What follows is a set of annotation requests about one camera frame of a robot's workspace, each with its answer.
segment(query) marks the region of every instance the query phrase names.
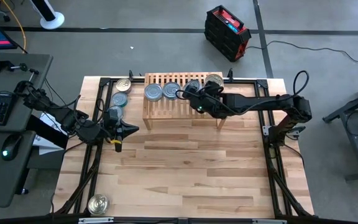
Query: yellow plug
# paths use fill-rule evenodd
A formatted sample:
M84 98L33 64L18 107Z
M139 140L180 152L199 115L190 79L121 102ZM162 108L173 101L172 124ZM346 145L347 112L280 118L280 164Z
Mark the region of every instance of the yellow plug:
M110 141L111 144L114 144L114 143L118 143L118 144L122 144L122 141L118 141L118 140L111 140Z

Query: wooden table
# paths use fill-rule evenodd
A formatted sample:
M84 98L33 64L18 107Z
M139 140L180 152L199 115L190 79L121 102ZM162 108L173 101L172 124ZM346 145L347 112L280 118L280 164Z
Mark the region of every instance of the wooden table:
M79 110L93 113L99 79L84 78ZM268 86L271 95L285 93L282 79L268 79ZM95 193L111 200L106 216L274 217L257 112L228 117L220 131L215 120L154 121L148 131L142 120L143 89L142 83L134 84L124 109L124 121L140 130L125 138L121 153L112 145L103 147ZM254 96L254 87L225 84L225 92ZM278 123L285 113L275 111L274 116ZM286 141L298 150L297 142ZM77 143L73 138L68 147ZM56 209L78 185L85 147L65 154L53 200ZM313 213L301 159L285 147L281 152L289 189ZM88 187L84 195L81 211ZM278 195L284 211L281 191Z

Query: floor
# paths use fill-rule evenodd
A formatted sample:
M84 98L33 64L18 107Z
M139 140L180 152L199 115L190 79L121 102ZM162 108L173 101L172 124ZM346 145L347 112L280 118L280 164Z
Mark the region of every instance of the floor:
M39 27L30 2L13 1L22 25ZM138 74L227 72L232 67L235 77L284 78L287 91L295 74L307 70L311 78L301 95L310 100L314 118L299 142L314 211L323 218L358 222L358 181L344 180L358 172L355 155L340 121L321 120L356 96L358 64L337 52L276 43L263 51L249 49L244 58L231 63L202 34L206 11L222 4L217 0L49 1L65 15L63 27L76 32L28 31L27 50L54 56L48 80L67 101L76 97L85 75L126 75L130 69ZM251 29L249 45L282 40L346 50L358 60L358 0L226 0L223 4ZM260 17L255 14L259 8ZM1 16L0 25L17 26L14 20L4 23ZM20 32L8 34L23 43ZM57 177L57 171L33 170L26 183L31 193L15 197L9 208L0 208L0 218L48 213Z

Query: silver can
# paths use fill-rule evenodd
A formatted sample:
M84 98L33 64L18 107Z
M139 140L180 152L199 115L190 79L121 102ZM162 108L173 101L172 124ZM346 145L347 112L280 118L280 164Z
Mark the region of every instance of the silver can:
M125 107L128 103L128 96L124 92L115 93L111 97L111 103L113 106Z
M201 89L201 83L198 80L190 80L186 83L186 85L183 87L183 90L186 90L188 86L194 86L196 87L197 91Z
M175 82L168 82L162 88L162 94L164 94L164 96L168 100L175 100L175 99L177 99L177 96L176 96L177 90L180 90L180 85L179 84L177 84Z
M157 102L162 97L162 88L159 84L153 83L146 86L144 95L149 101Z
M105 195L97 194L88 202L88 210L92 215L102 215L107 212L110 201Z
M121 118L124 117L124 109L120 106L112 106L109 108L108 113L112 118Z
M223 78L217 74L210 74L205 78L204 83L206 84L208 81L215 82L219 86L223 86Z
M132 82L128 78L122 78L117 81L116 89L128 94L132 90Z

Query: wooden dish rack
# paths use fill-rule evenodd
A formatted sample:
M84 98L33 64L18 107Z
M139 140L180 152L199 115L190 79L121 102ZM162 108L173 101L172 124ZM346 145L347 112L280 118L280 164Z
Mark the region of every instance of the wooden dish rack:
M176 82L181 89L190 80L198 80L204 86L205 78L210 74L223 77L221 72L183 72L183 73L146 73L144 86L157 83L161 87L168 82ZM148 130L152 129L153 120L169 119L214 119L208 113L199 114L190 107L188 100L168 100L164 96L157 102L143 100L143 120ZM221 129L225 120L217 120L217 127Z

